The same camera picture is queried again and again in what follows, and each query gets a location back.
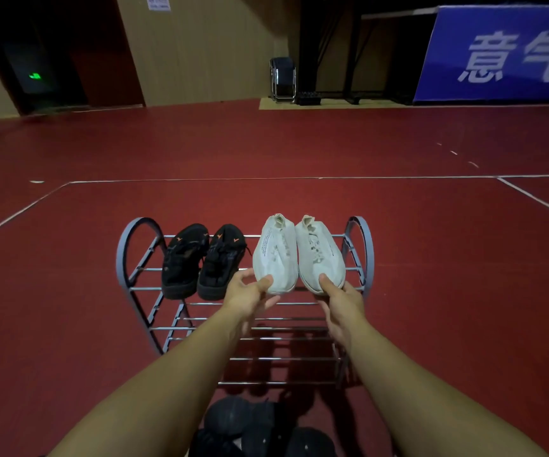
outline person's left arm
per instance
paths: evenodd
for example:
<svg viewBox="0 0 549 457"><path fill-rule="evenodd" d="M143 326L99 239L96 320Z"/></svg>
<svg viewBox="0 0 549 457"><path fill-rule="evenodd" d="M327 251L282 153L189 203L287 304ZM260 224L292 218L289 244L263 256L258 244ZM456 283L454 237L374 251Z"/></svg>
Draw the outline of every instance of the person's left arm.
<svg viewBox="0 0 549 457"><path fill-rule="evenodd" d="M50 457L183 456L239 338L278 301L264 300L271 276L244 284L249 276L237 272L219 311L98 404Z"/></svg>

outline blue sign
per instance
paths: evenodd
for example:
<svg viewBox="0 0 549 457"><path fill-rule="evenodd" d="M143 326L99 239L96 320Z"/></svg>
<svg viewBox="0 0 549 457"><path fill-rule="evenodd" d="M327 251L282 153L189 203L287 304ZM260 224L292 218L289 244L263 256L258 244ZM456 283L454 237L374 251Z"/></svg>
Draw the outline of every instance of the blue sign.
<svg viewBox="0 0 549 457"><path fill-rule="evenodd" d="M549 99L549 5L441 6L415 101Z"/></svg>

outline white notice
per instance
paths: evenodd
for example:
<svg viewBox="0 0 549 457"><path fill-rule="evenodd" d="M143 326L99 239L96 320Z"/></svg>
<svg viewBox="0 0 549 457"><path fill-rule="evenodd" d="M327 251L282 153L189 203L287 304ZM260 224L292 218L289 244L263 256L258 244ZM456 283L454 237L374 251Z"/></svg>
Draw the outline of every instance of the white notice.
<svg viewBox="0 0 549 457"><path fill-rule="evenodd" d="M171 4L168 0L148 0L150 11L170 11Z"/></svg>

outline red floor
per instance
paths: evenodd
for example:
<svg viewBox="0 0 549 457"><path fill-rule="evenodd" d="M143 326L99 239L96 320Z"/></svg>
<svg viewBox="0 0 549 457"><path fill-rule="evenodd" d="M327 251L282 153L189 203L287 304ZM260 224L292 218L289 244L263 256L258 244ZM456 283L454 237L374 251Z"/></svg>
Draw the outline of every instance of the red floor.
<svg viewBox="0 0 549 457"><path fill-rule="evenodd" d="M236 102L0 123L0 221L73 180L500 174L549 174L549 107ZM511 181L549 203L549 178ZM0 456L48 452L154 359L115 277L127 222L258 233L277 211L332 231L363 215L377 261L370 321L549 452L549 209L495 179L287 179L71 184L1 227ZM340 455L388 453L362 387L286 394Z"/></svg>

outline person's right hand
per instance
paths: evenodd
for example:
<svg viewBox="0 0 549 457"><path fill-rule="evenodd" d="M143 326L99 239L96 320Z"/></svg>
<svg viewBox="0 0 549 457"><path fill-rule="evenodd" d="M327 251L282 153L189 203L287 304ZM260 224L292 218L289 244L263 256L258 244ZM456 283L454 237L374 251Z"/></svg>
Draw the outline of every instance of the person's right hand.
<svg viewBox="0 0 549 457"><path fill-rule="evenodd" d="M319 284L329 296L329 304L318 300L325 313L327 328L333 339L348 350L353 327L365 319L363 297L348 281L339 289L325 274L319 276Z"/></svg>

